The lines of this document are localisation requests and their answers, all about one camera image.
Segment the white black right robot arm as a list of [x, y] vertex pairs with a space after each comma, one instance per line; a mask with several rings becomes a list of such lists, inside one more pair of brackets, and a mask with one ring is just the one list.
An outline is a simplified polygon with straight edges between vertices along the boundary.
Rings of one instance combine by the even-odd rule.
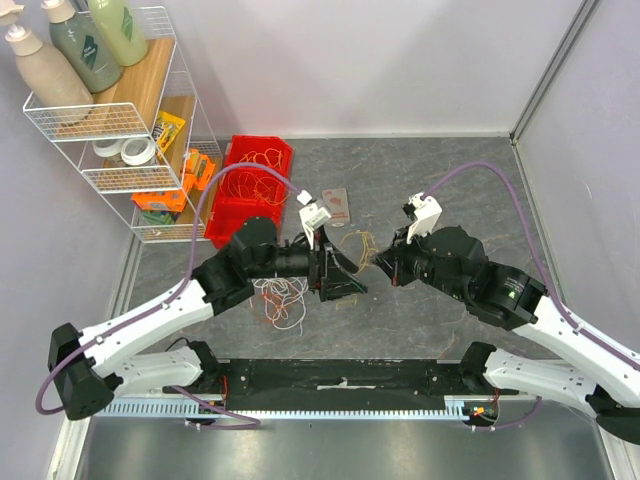
[[396, 232], [374, 257], [395, 286], [419, 280], [462, 302], [478, 320], [533, 341], [566, 361], [545, 366], [475, 342], [458, 381], [477, 394], [490, 385], [563, 403], [626, 442], [639, 442], [639, 355], [554, 300], [522, 270], [488, 259], [480, 240], [460, 227], [424, 237]]

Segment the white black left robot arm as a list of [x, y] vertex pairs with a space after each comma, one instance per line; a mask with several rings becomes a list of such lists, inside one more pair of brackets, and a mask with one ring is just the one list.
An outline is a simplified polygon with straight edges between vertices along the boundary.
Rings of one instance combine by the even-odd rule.
[[219, 382], [212, 352], [193, 342], [171, 355], [142, 356], [142, 350], [189, 325], [203, 322], [250, 299], [254, 280], [305, 278], [322, 301], [364, 294], [357, 266], [324, 229], [279, 245], [266, 217], [251, 217], [230, 242], [185, 280], [147, 303], [101, 324], [79, 330], [70, 323], [51, 334], [49, 380], [70, 420], [88, 418], [132, 387], [190, 386], [208, 393]]

